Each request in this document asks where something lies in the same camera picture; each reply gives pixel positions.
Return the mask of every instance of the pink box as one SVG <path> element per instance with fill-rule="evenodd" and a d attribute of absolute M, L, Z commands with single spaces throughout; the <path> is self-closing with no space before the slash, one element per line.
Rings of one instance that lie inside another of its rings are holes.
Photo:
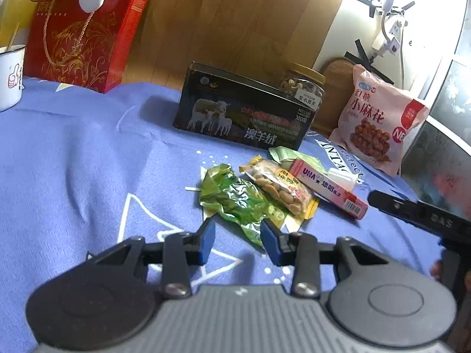
<path fill-rule="evenodd" d="M 290 173 L 316 194 L 334 203 L 354 218 L 362 219 L 366 214 L 368 205 L 364 201 L 336 184 L 303 160 L 296 159 L 291 166 Z"/>

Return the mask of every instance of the plastic jar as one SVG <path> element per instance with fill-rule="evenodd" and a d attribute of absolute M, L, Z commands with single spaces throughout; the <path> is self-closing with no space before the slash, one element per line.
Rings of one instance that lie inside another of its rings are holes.
<path fill-rule="evenodd" d="M 324 97 L 326 77 L 297 63 L 288 63 L 280 83 L 283 93 L 292 95 L 317 112 Z"/>

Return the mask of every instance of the wooden stick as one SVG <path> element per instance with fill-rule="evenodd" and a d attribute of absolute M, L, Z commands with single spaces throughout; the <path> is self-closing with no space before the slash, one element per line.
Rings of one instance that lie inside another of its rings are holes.
<path fill-rule="evenodd" d="M 13 33 L 12 33 L 12 35 L 11 35 L 11 37 L 10 37 L 10 42 L 8 43 L 8 46 L 6 47 L 5 52 L 11 50 L 11 46 L 13 45 L 13 41 L 15 41 L 15 37 L 16 37 L 16 34 L 17 34 L 17 32 L 18 32 L 18 28 L 19 28 L 19 27 L 20 27 L 20 23 L 18 22 L 18 23 L 16 24 L 15 30 L 13 30 Z"/>

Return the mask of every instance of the yellow plush toy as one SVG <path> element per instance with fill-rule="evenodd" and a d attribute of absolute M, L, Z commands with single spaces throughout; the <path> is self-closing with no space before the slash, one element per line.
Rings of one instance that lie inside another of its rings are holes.
<path fill-rule="evenodd" d="M 19 23 L 14 44 L 27 44 L 32 17 L 39 0 L 6 0 L 0 23 L 0 46 L 8 45 Z"/>

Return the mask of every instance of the green snack wrapper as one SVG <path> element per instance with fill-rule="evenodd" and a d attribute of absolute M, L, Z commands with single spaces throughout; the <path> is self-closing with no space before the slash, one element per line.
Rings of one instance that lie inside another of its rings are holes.
<path fill-rule="evenodd" d="M 229 165 L 208 169 L 201 186 L 200 204 L 237 223 L 252 243 L 263 246 L 260 223 L 275 211 L 270 211 L 269 202 L 257 186 L 237 177 Z"/>
<path fill-rule="evenodd" d="M 303 154 L 302 152 L 291 150 L 287 147 L 278 146 L 268 149 L 274 161 L 278 162 L 285 170 L 290 170 L 291 165 L 296 159 L 304 160 L 308 165 L 314 167 L 318 172 L 326 174 L 327 170 L 322 166 L 319 159 L 313 156 Z"/>

